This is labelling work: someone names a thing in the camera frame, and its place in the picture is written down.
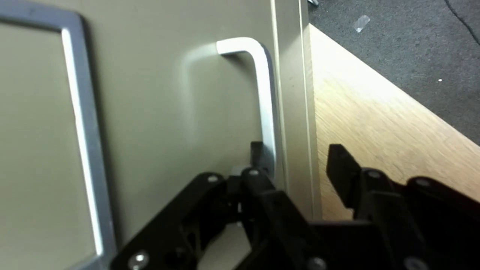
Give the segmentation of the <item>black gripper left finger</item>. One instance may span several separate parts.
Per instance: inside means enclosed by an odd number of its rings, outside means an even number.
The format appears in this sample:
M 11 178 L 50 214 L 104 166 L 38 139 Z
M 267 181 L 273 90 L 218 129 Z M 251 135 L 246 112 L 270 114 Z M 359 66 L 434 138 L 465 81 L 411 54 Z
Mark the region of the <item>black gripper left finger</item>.
M 251 142 L 251 165 L 263 171 L 269 171 L 269 154 L 261 141 Z

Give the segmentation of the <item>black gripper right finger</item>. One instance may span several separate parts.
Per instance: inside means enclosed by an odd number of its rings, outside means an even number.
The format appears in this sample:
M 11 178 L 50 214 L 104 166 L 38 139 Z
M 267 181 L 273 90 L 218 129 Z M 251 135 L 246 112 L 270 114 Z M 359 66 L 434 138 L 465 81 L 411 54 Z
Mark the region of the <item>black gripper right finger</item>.
M 359 210 L 365 193 L 363 168 L 342 144 L 330 144 L 327 177 L 347 208 Z

